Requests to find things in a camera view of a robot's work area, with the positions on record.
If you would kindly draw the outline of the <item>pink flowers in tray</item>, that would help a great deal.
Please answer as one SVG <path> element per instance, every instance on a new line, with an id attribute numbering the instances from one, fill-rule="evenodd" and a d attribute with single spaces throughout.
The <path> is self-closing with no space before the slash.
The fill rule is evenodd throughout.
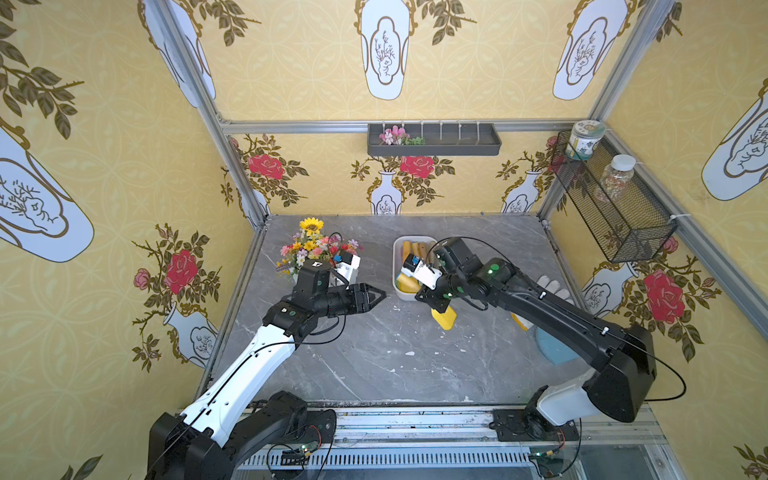
<path id="1" fill-rule="evenodd" d="M 421 136 L 411 136 L 402 127 L 394 125 L 390 128 L 385 128 L 379 135 L 379 139 L 383 145 L 407 145 L 416 146 L 424 145 L 425 139 Z"/>

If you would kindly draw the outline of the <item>white storage box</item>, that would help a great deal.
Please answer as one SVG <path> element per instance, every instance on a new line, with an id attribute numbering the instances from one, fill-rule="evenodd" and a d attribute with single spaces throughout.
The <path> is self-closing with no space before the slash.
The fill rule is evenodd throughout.
<path id="1" fill-rule="evenodd" d="M 405 236 L 398 237 L 393 243 L 392 286 L 398 298 L 400 298 L 403 301 L 414 302 L 417 291 L 411 292 L 411 291 L 402 290 L 400 288 L 400 283 L 398 280 L 398 278 L 401 275 L 401 269 L 406 258 L 406 256 L 404 255 L 404 247 L 406 243 L 409 243 L 410 246 L 413 246 L 414 244 L 424 243 L 427 248 L 430 248 L 432 245 L 436 243 L 436 239 L 431 236 L 425 236 L 425 235 L 405 235 Z"/>

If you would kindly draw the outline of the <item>yellow handle tool front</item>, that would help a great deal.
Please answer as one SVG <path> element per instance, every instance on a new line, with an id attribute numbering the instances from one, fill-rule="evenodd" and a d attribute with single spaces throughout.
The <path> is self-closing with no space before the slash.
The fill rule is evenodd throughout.
<path id="1" fill-rule="evenodd" d="M 457 313 L 452 307 L 447 307 L 444 312 L 432 309 L 431 315 L 438 325 L 445 331 L 450 331 L 454 327 L 457 319 Z"/>

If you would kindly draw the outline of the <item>clear white-lid jar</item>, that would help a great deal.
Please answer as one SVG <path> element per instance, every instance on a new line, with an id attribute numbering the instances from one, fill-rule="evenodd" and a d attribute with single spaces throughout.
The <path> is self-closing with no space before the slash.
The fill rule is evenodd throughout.
<path id="1" fill-rule="evenodd" d="M 636 159 L 631 155 L 615 155 L 602 172 L 596 198 L 602 202 L 616 200 L 630 184 L 635 165 Z"/>

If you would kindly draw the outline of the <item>grey wall shelf tray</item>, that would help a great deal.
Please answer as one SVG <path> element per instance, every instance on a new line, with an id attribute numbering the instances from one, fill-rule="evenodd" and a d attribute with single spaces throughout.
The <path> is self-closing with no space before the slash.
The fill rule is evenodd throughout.
<path id="1" fill-rule="evenodd" d="M 383 145 L 379 135 L 385 128 L 402 127 L 411 136 L 421 136 L 424 145 Z M 367 125 L 367 153 L 376 157 L 497 156 L 502 140 L 493 123 L 479 121 L 382 122 Z"/>

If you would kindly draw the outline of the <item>light blue dustpan scoop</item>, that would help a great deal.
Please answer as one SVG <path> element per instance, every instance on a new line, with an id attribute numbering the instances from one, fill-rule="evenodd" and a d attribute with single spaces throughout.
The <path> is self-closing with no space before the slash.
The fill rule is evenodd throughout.
<path id="1" fill-rule="evenodd" d="M 535 340 L 541 354 L 554 365 L 561 365 L 580 356 L 542 328 L 537 327 Z"/>

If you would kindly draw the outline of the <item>circuit board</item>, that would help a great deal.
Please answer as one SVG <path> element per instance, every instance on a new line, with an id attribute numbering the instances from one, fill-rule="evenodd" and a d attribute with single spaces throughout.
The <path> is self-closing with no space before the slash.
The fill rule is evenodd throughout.
<path id="1" fill-rule="evenodd" d="M 280 465 L 305 468 L 319 447 L 320 444 L 318 442 L 312 441 L 300 444 L 295 448 L 285 449 L 280 454 Z"/>
<path id="2" fill-rule="evenodd" d="M 558 450 L 534 450 L 528 454 L 528 461 L 533 465 L 539 479 L 550 479 L 560 475 L 564 469 L 564 459 Z"/>

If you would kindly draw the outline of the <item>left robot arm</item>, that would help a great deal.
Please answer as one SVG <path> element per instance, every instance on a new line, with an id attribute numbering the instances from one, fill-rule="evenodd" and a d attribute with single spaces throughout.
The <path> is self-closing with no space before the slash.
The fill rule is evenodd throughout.
<path id="1" fill-rule="evenodd" d="M 245 411 L 277 368 L 301 345 L 314 345 L 321 318 L 341 321 L 367 313 L 385 291 L 356 280 L 360 259 L 342 253 L 331 261 L 308 260 L 290 294 L 272 305 L 253 339 L 200 397 L 181 413 L 162 414 L 149 433 L 149 479 L 229 479 L 267 445 L 280 445 L 283 460 L 304 468 L 321 446 L 333 446 L 334 410 L 311 412 L 287 391 L 259 409 Z"/>

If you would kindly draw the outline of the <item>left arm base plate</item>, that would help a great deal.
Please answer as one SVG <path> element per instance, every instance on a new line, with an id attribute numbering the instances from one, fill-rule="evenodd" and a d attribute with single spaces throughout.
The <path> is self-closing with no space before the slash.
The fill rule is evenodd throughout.
<path id="1" fill-rule="evenodd" d="M 286 438 L 288 444 L 307 444 L 316 442 L 318 446 L 329 446 L 335 437 L 337 414 L 335 410 L 310 411 L 301 424 Z"/>

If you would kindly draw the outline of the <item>yellow shovel pile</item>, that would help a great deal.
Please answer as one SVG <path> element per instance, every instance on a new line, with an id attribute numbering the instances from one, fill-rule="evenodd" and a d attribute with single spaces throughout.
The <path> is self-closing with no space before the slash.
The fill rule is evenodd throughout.
<path id="1" fill-rule="evenodd" d="M 421 283 L 418 280 L 404 273 L 400 273 L 395 282 L 397 289 L 406 294 L 416 294 L 421 289 Z"/>

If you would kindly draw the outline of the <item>left circuit board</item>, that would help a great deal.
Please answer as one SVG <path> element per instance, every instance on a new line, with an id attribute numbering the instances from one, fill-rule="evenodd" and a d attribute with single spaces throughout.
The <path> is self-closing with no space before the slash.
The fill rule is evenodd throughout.
<path id="1" fill-rule="evenodd" d="M 312 441 L 300 444 L 295 448 L 285 449 L 280 454 L 280 465 L 305 468 L 319 447 L 320 444 L 318 442 Z"/>

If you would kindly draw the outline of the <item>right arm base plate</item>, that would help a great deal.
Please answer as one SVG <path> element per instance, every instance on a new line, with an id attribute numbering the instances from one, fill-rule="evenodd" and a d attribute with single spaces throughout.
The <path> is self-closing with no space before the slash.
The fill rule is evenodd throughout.
<path id="1" fill-rule="evenodd" d="M 555 426 L 538 411 L 523 409 L 496 409 L 492 411 L 489 428 L 500 442 L 572 442 L 580 439 L 577 423 L 569 421 Z"/>

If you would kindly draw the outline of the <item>artificial flower basket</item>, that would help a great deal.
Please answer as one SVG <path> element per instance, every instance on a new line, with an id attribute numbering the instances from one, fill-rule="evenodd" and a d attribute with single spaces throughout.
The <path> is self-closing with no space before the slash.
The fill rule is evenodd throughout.
<path id="1" fill-rule="evenodd" d="M 345 239 L 341 233 L 323 232 L 324 222 L 315 217 L 300 221 L 299 230 L 292 236 L 292 241 L 281 247 L 281 260 L 276 264 L 276 271 L 298 280 L 302 266 L 315 261 L 328 261 L 332 268 L 333 257 L 340 251 L 348 251 L 359 256 L 361 245 L 355 239 Z"/>

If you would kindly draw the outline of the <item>right circuit board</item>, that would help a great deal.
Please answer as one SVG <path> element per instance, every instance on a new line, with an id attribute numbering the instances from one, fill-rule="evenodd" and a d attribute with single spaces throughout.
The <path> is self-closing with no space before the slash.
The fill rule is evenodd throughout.
<path id="1" fill-rule="evenodd" d="M 534 450 L 528 454 L 528 461 L 533 465 L 539 479 L 550 479 L 560 475 L 564 469 L 564 459 L 558 450 Z"/>

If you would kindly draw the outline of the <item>white work glove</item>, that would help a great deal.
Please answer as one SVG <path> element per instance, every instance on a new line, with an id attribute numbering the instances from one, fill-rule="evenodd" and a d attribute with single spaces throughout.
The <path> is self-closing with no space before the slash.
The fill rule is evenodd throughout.
<path id="1" fill-rule="evenodd" d="M 570 291 L 567 288 L 564 288 L 558 280 L 551 279 L 547 275 L 542 275 L 537 280 L 537 284 L 543 287 L 548 293 L 554 294 L 555 296 L 559 297 L 562 300 L 565 300 L 571 305 L 574 304 L 574 300 L 571 297 Z M 527 332 L 534 326 L 534 324 L 530 320 L 516 313 L 511 313 L 511 317 L 516 322 L 516 324 L 525 332 Z"/>

